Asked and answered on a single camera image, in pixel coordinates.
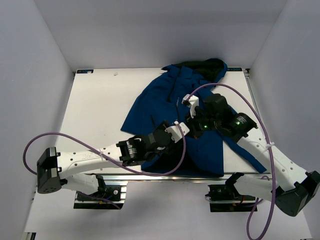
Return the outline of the blue and black jacket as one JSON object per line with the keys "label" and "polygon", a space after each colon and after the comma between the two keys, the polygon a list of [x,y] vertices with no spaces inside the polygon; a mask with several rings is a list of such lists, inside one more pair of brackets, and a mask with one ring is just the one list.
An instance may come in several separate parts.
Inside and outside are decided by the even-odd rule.
{"label": "blue and black jacket", "polygon": [[[164,71],[155,78],[136,98],[121,131],[132,135],[148,135],[163,121],[173,123],[185,122],[189,108],[182,103],[185,95],[196,88],[218,83],[226,74],[227,64],[218,58],[207,60],[185,61],[167,65]],[[223,177],[224,147],[227,145],[239,156],[244,158],[259,173],[266,168],[249,152],[238,146],[229,137],[216,130],[205,131],[195,139],[185,137],[186,153],[182,156],[184,144],[176,143],[177,149],[162,154],[152,161],[141,165],[141,170],[149,173],[167,173],[181,163],[175,175],[187,177]]]}

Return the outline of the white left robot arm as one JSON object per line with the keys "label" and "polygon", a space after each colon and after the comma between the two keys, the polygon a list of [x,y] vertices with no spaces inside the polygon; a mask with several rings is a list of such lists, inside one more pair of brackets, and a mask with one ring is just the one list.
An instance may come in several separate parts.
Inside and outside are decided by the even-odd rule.
{"label": "white left robot arm", "polygon": [[50,194],[64,188],[99,200],[105,196],[106,187],[103,178],[90,175],[90,171],[142,165],[175,150],[177,144],[184,144],[189,132],[183,122],[175,121],[169,126],[164,121],[148,135],[134,136],[103,148],[58,152],[55,147],[49,147],[36,163],[37,192]]}

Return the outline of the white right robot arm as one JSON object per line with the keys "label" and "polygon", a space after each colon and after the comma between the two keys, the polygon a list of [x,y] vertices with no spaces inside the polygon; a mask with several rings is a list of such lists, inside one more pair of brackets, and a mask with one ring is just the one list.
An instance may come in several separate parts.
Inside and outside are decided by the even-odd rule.
{"label": "white right robot arm", "polygon": [[189,107],[187,126],[194,133],[217,130],[232,143],[252,155],[275,177],[275,184],[235,172],[225,181],[226,195],[236,200],[240,196],[252,196],[275,205],[286,215],[295,217],[316,195],[320,187],[320,174],[308,172],[295,164],[275,145],[268,143],[267,135],[247,114],[234,113],[224,96],[214,93],[204,99],[187,94],[182,103]]}

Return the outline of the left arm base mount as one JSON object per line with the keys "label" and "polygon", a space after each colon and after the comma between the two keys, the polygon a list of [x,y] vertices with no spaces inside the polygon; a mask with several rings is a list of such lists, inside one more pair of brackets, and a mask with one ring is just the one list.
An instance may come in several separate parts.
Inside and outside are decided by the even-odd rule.
{"label": "left arm base mount", "polygon": [[127,182],[105,180],[95,175],[98,188],[94,193],[76,193],[73,204],[78,210],[121,210],[126,199]]}

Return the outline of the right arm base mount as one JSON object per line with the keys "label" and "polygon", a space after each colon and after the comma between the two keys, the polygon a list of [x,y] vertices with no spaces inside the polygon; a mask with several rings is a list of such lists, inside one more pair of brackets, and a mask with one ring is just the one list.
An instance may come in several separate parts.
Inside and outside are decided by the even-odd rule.
{"label": "right arm base mount", "polygon": [[225,184],[208,185],[205,198],[209,201],[211,213],[250,212],[256,201],[256,198],[250,195],[236,195]]}

